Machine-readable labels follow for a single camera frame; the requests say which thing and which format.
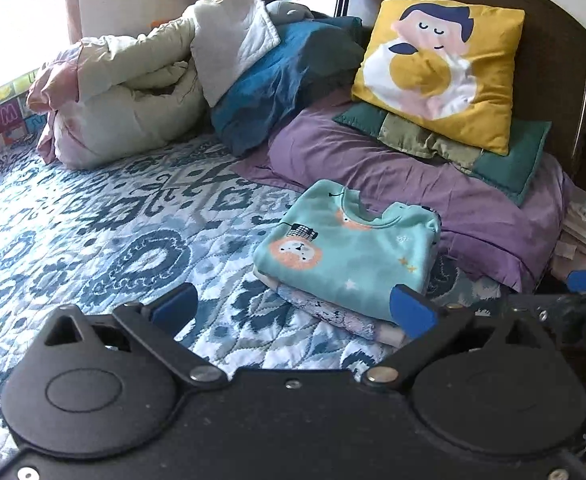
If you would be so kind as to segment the teal lion print baby garment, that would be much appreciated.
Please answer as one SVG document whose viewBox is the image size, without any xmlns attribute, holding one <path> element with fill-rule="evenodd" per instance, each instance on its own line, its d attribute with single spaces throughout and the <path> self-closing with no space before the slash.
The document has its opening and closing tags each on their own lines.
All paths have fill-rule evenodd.
<svg viewBox="0 0 586 480">
<path fill-rule="evenodd" d="M 375 216 L 359 192 L 319 180 L 258 245 L 255 269 L 289 287 L 389 322 L 394 286 L 425 292 L 441 236 L 438 214 L 393 203 Z"/>
</svg>

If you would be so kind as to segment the pale floral folded garment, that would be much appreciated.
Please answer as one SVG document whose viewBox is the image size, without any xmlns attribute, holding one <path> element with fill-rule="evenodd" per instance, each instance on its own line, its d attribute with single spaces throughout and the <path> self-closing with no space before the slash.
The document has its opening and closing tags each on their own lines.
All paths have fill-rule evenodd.
<svg viewBox="0 0 586 480">
<path fill-rule="evenodd" d="M 319 318 L 320 321 L 346 330 L 360 338 L 386 344 L 393 348 L 400 348 L 409 341 L 404 330 L 395 324 L 368 318 L 366 315 L 321 300 L 308 292 L 284 285 L 274 278 L 262 274 L 256 268 L 253 268 L 253 274 L 280 298 L 314 318 Z"/>
</svg>

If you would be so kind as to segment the blue white patterned quilt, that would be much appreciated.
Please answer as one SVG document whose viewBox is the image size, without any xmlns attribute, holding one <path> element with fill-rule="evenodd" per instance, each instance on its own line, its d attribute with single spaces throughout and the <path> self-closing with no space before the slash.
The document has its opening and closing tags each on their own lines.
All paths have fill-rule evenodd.
<svg viewBox="0 0 586 480">
<path fill-rule="evenodd" d="M 244 180 L 210 136 L 93 171 L 48 165 L 31 141 L 0 152 L 0 393 L 49 313 L 150 301 L 189 282 L 179 341 L 226 372 L 347 368 L 389 347 L 287 304 L 253 274 L 254 249 L 296 193 Z M 0 414 L 0 464 L 15 450 Z"/>
</svg>

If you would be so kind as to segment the purple bed sheet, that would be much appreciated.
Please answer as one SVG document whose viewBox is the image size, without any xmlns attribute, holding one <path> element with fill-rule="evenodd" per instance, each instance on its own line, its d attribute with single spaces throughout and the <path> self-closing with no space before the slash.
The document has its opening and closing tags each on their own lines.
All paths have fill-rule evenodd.
<svg viewBox="0 0 586 480">
<path fill-rule="evenodd" d="M 439 251 L 461 271 L 471 278 L 485 275 L 516 292 L 532 292 L 566 213 L 571 182 L 559 163 L 543 154 L 528 195 L 516 205 L 448 162 L 421 162 L 335 122 L 334 116 L 350 105 L 345 90 L 314 102 L 232 164 L 232 171 L 296 192 L 329 179 L 359 191 L 361 202 L 375 214 L 394 202 L 427 206 L 441 217 Z"/>
</svg>

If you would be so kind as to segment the green olive patchwork cushion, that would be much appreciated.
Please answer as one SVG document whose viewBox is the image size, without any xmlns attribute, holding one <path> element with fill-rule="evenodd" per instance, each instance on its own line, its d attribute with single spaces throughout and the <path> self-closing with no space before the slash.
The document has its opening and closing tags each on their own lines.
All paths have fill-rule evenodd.
<svg viewBox="0 0 586 480">
<path fill-rule="evenodd" d="M 333 120 L 397 152 L 425 160 L 442 158 L 497 188 L 516 205 L 528 195 L 551 129 L 550 122 L 512 119 L 509 153 L 502 156 L 448 139 L 365 102 L 349 106 Z"/>
</svg>

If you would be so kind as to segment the cream pink folded duvet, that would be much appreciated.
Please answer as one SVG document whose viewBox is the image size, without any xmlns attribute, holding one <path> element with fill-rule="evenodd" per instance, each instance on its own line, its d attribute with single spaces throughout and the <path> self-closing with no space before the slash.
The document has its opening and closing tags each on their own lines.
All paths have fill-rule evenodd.
<svg viewBox="0 0 586 480">
<path fill-rule="evenodd" d="M 279 42 L 264 0 L 199 0 L 146 35 L 81 38 L 29 88 L 46 116 L 37 152 L 92 169 L 163 148 Z"/>
</svg>

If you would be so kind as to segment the yellow cartoon cushion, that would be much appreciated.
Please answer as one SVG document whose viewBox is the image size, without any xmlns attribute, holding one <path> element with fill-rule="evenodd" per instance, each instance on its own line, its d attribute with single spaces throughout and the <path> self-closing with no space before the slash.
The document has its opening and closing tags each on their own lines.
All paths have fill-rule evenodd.
<svg viewBox="0 0 586 480">
<path fill-rule="evenodd" d="M 351 95 L 462 144 L 509 152 L 525 13 L 454 0 L 383 0 Z"/>
</svg>

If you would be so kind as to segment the colourful alphabet play mat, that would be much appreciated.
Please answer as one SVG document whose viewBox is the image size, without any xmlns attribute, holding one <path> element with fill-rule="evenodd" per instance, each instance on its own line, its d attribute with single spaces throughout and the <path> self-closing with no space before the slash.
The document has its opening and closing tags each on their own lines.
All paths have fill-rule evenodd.
<svg viewBox="0 0 586 480">
<path fill-rule="evenodd" d="M 46 115 L 36 114 L 26 102 L 36 75 L 32 70 L 0 87 L 0 150 L 23 140 L 37 139 L 46 125 Z"/>
</svg>

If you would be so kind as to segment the teal blue blanket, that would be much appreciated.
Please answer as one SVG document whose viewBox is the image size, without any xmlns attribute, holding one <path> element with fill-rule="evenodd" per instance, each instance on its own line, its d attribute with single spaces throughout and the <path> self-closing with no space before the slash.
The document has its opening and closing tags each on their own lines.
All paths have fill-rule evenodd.
<svg viewBox="0 0 586 480">
<path fill-rule="evenodd" d="M 301 110 L 353 83 L 363 61 L 360 18 L 279 25 L 281 42 L 247 70 L 211 111 L 217 139 L 237 157 L 258 148 Z"/>
</svg>

